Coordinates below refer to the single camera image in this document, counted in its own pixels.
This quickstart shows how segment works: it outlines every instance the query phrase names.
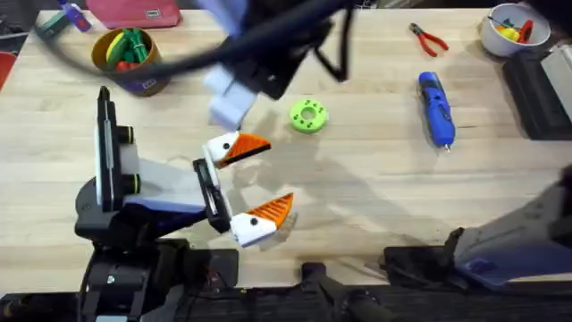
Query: red object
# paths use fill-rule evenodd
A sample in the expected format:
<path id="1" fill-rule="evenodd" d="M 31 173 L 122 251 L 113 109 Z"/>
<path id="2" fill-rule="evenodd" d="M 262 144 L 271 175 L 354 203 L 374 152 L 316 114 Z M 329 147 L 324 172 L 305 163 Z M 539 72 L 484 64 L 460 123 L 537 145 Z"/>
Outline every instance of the red object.
<path id="1" fill-rule="evenodd" d="M 86 5 L 108 29 L 164 28 L 181 21 L 175 0 L 87 0 Z"/>
<path id="2" fill-rule="evenodd" d="M 437 45 L 441 46 L 441 48 L 445 49 L 445 50 L 449 50 L 449 46 L 447 46 L 447 43 L 444 42 L 441 38 L 438 38 L 432 34 L 428 34 L 426 32 L 424 32 L 419 26 L 417 26 L 416 23 L 411 23 L 409 25 L 409 29 L 411 31 L 413 31 L 414 34 L 417 35 L 417 37 L 419 38 L 419 42 L 421 42 L 421 47 L 424 49 L 424 51 L 431 55 L 432 57 L 436 57 L 437 53 L 435 53 L 434 50 L 432 50 L 428 45 L 427 45 L 427 39 L 431 40 L 432 42 L 436 43 Z"/>
<path id="3" fill-rule="evenodd" d="M 530 39 L 530 35 L 533 33 L 534 22 L 533 21 L 526 21 L 525 25 L 522 26 L 520 29 L 520 37 L 518 38 L 518 42 L 521 44 L 526 44 L 528 39 Z"/>
<path id="4" fill-rule="evenodd" d="M 10 74 L 10 70 L 15 62 L 15 55 L 0 52 L 0 89 L 2 89 L 4 82 L 8 79 L 8 74 Z"/>
<path id="5" fill-rule="evenodd" d="M 130 65 L 125 61 L 120 61 L 119 63 L 117 63 L 117 66 L 115 67 L 115 70 L 117 72 L 127 72 L 129 69 Z"/>
<path id="6" fill-rule="evenodd" d="M 84 29 L 84 28 L 87 28 L 87 26 L 88 25 L 85 21 L 83 21 L 83 20 L 78 21 L 78 27 Z"/>

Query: black cable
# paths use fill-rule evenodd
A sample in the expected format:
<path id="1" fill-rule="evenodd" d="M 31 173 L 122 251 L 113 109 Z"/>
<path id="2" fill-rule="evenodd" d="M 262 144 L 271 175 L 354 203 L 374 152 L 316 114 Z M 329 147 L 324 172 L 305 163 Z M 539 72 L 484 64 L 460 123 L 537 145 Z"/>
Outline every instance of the black cable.
<path id="1" fill-rule="evenodd" d="M 91 257 L 89 258 L 88 266 L 86 267 L 86 271 L 83 273 L 83 277 L 81 278 L 80 292 L 78 293 L 78 308 L 76 316 L 77 322 L 83 322 L 81 307 L 83 306 L 83 302 L 86 299 L 86 290 L 88 289 L 88 278 L 89 274 L 91 273 L 91 268 L 93 267 L 96 254 L 99 254 L 99 247 L 94 244 L 94 249 L 93 252 L 91 253 Z"/>
<path id="2" fill-rule="evenodd" d="M 115 80 L 132 80 L 169 77 L 184 72 L 192 72 L 221 61 L 252 56 L 270 47 L 282 44 L 286 39 L 327 19 L 332 14 L 346 7 L 349 2 L 351 0 L 308 0 L 218 48 L 184 58 L 176 63 L 144 65 L 129 72 L 102 72 L 69 57 L 52 39 L 38 32 L 40 27 L 35 23 L 34 15 L 31 14 L 34 12 L 32 0 L 28 0 L 28 6 L 26 5 L 26 0 L 19 0 L 17 3 L 20 5 L 26 22 L 34 26 L 34 30 L 44 42 L 48 51 L 60 60 L 71 67 L 94 76 L 106 76 Z"/>
<path id="3" fill-rule="evenodd" d="M 320 48 L 314 48 L 314 55 L 320 61 L 322 66 L 330 73 L 334 79 L 339 82 L 346 81 L 348 79 L 348 61 L 349 61 L 349 32 L 351 31 L 351 25 L 353 22 L 354 8 L 353 5 L 348 5 L 346 7 L 346 15 L 344 16 L 342 31 L 341 31 L 341 42 L 340 42 L 340 67 L 333 67 L 332 63 L 325 57 L 324 53 Z"/>
<path id="4" fill-rule="evenodd" d="M 267 293 L 276 294 L 278 296 L 287 296 L 290 294 L 290 292 L 295 291 L 295 290 L 301 288 L 302 286 L 303 286 L 303 283 L 296 284 L 292 287 L 287 288 L 285 290 L 285 292 L 280 292 L 278 294 L 276 294 L 277 291 L 275 291 L 275 290 L 253 288 L 253 289 L 248 290 L 248 294 L 243 294 L 241 296 L 205 296 L 205 295 L 200 295 L 205 289 L 197 290 L 195 295 L 193 295 L 193 297 L 192 297 L 192 301 L 189 304 L 189 307 L 187 308 L 187 313 L 185 314 L 185 322 L 189 321 L 191 309 L 195 305 L 195 303 L 197 302 L 197 299 L 206 300 L 206 301 L 244 301 L 244 300 L 250 299 L 250 294 L 252 294 L 253 292 L 255 292 L 257 296 L 264 296 Z M 189 292 L 185 292 L 185 293 L 186 294 L 183 294 L 183 298 L 184 298 L 184 300 L 187 300 L 187 298 L 189 296 Z"/>

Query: yellow object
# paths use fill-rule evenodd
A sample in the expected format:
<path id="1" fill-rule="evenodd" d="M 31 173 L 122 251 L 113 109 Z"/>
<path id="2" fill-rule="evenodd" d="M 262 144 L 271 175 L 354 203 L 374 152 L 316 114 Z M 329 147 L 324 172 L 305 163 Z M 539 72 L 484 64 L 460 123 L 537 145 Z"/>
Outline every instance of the yellow object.
<path id="1" fill-rule="evenodd" d="M 518 33 L 518 31 L 516 31 L 514 28 L 505 28 L 499 31 L 499 33 L 504 38 L 510 39 L 512 41 L 518 41 L 518 39 L 520 38 L 520 33 Z"/>
<path id="2" fill-rule="evenodd" d="M 109 61 L 109 56 L 111 56 L 111 53 L 113 52 L 115 46 L 117 46 L 117 44 L 122 40 L 122 38 L 123 38 L 123 33 L 120 32 L 119 35 L 115 36 L 111 44 L 109 44 L 109 47 L 107 48 L 107 53 L 105 53 L 106 60 Z"/>

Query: white bowl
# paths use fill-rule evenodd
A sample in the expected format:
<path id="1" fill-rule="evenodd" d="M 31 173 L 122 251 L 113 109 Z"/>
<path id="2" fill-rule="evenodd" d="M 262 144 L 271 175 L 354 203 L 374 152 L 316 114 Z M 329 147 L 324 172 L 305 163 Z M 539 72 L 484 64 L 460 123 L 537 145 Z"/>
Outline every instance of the white bowl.
<path id="1" fill-rule="evenodd" d="M 520 50 L 540 46 L 551 36 L 551 26 L 548 21 L 534 8 L 526 4 L 500 4 L 491 9 L 489 16 L 500 22 L 510 19 L 510 22 L 519 28 L 528 20 L 532 20 L 534 23 L 528 43 L 521 44 L 503 37 L 494 28 L 498 23 L 484 17 L 481 41 L 484 48 L 493 55 L 508 57 Z"/>

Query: pliers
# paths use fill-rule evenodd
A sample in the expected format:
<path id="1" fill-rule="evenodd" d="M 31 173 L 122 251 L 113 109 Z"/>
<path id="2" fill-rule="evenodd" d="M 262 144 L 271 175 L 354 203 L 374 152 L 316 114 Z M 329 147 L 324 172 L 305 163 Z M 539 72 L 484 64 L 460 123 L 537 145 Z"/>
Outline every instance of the pliers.
<path id="1" fill-rule="evenodd" d="M 424 51 L 427 54 L 431 55 L 432 57 L 436 57 L 437 53 L 435 53 L 435 51 L 432 50 L 427 45 L 427 41 L 425 39 L 429 39 L 429 40 L 433 41 L 434 43 L 436 43 L 437 45 L 441 46 L 443 49 L 449 50 L 449 46 L 447 46 L 446 42 L 444 42 L 441 38 L 438 38 L 432 34 L 428 34 L 428 33 L 424 32 L 419 26 L 417 26 L 416 23 L 411 23 L 409 25 L 409 28 L 419 38 L 419 41 L 421 42 L 421 47 L 423 47 Z"/>

